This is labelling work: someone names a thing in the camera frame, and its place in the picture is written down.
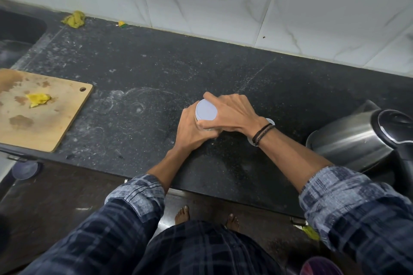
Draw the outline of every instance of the shirt cuff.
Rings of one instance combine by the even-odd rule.
[[[410,204],[408,198],[388,184],[374,183],[362,173],[332,166],[323,168],[308,181],[299,202],[308,223],[332,249],[328,233],[334,223],[358,206],[382,197],[399,197]]]
[[[135,177],[112,191],[105,200],[122,199],[126,201],[139,217],[154,211],[161,216],[165,209],[165,193],[159,180],[150,174]]]

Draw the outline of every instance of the person's left hand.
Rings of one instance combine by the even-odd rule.
[[[193,151],[202,145],[206,140],[217,138],[220,131],[205,131],[197,126],[197,119],[195,118],[195,108],[199,101],[193,105],[185,108],[182,111],[181,119],[178,124],[178,131],[176,133],[175,147]]]

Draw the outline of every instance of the black granite countertop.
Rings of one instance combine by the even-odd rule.
[[[259,115],[303,142],[365,100],[413,115],[413,79],[202,38],[65,15],[10,2],[3,9],[39,17],[46,34],[13,68],[86,82],[94,91],[54,153],[0,150],[133,177],[172,148],[181,110],[215,95],[247,95]],[[173,188],[302,216],[280,170],[239,133],[222,133],[193,152]]]

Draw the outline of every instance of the shirt sleeve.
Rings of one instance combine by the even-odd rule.
[[[155,176],[131,179],[21,274],[131,274],[163,215],[164,199]]]
[[[365,274],[413,270],[413,206],[390,185],[326,167],[304,186],[299,201],[321,240],[360,263]]]

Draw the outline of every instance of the wooden cutting board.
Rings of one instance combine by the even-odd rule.
[[[0,142],[53,152],[92,91],[92,85],[0,69]],[[52,97],[30,108],[29,93]]]

